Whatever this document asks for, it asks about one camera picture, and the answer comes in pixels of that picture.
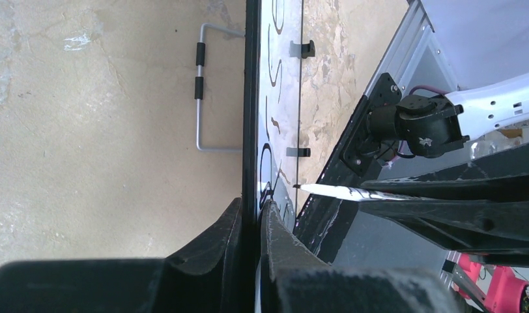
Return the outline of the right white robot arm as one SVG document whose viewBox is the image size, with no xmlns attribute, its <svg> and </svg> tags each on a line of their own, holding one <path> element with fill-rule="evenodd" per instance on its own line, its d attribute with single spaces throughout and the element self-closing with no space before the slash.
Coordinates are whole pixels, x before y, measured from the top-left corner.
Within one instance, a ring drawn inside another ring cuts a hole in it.
<svg viewBox="0 0 529 313">
<path fill-rule="evenodd" d="M 382 73 L 320 177 L 298 185 L 300 100 L 265 79 L 246 142 L 260 220 L 263 312 L 529 312 L 529 143 L 455 161 L 455 151 L 529 120 L 529 74 L 489 87 L 403 97 Z M 298 216 L 283 216 L 308 190 Z"/>
</svg>

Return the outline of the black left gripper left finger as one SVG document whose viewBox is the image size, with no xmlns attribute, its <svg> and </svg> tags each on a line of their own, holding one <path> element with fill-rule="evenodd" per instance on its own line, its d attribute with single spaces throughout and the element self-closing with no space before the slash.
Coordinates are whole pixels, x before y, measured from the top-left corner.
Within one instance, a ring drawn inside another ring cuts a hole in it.
<svg viewBox="0 0 529 313">
<path fill-rule="evenodd" d="M 242 200 L 166 258 L 14 261 L 0 312 L 236 312 Z"/>
</svg>

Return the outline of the silver whiteboard marker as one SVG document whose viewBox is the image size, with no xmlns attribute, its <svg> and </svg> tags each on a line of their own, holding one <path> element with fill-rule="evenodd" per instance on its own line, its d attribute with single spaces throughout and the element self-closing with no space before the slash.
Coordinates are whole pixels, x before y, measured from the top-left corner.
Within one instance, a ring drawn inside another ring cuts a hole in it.
<svg viewBox="0 0 529 313">
<path fill-rule="evenodd" d="M 423 197 L 392 194 L 376 190 L 366 190 L 347 186 L 332 186 L 324 184 L 295 184 L 294 188 L 303 190 L 310 194 L 327 196 L 347 201 L 377 201 L 377 200 L 426 200 Z"/>
</svg>

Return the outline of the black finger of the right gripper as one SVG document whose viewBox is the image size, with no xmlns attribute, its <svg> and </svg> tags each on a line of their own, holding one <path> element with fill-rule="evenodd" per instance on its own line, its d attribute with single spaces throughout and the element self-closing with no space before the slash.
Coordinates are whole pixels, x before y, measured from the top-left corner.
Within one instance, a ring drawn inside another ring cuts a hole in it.
<svg viewBox="0 0 529 313">
<path fill-rule="evenodd" d="M 418 176 L 361 188 L 443 200 L 529 201 L 529 143 Z"/>
<path fill-rule="evenodd" d="M 359 209 L 475 262 L 529 267 L 529 201 L 366 201 Z"/>
</svg>

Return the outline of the white whiteboard black frame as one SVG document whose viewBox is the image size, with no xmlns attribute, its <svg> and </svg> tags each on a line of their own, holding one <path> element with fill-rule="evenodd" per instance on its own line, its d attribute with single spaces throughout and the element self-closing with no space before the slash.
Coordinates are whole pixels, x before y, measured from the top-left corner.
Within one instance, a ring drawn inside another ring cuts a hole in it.
<svg viewBox="0 0 529 313">
<path fill-rule="evenodd" d="M 223 255 L 212 270 L 208 290 L 192 312 L 257 312 L 261 308 L 265 227 L 271 220 L 284 233 L 296 222 L 301 62 L 314 54 L 302 42 L 301 1 L 248 1 L 246 28 L 237 31 L 204 23 L 196 50 L 195 101 L 201 128 L 206 33 L 219 31 L 245 42 L 242 195 L 203 233 L 222 239 Z"/>
</svg>

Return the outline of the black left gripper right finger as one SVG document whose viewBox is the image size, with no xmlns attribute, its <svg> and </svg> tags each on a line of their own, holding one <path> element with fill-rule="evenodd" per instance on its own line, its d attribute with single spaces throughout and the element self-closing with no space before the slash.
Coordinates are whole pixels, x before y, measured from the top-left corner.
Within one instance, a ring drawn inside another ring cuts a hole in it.
<svg viewBox="0 0 529 313">
<path fill-rule="evenodd" d="M 261 312 L 460 312 L 455 296 L 420 269 L 332 267 L 283 224 L 277 203 L 261 209 Z"/>
</svg>

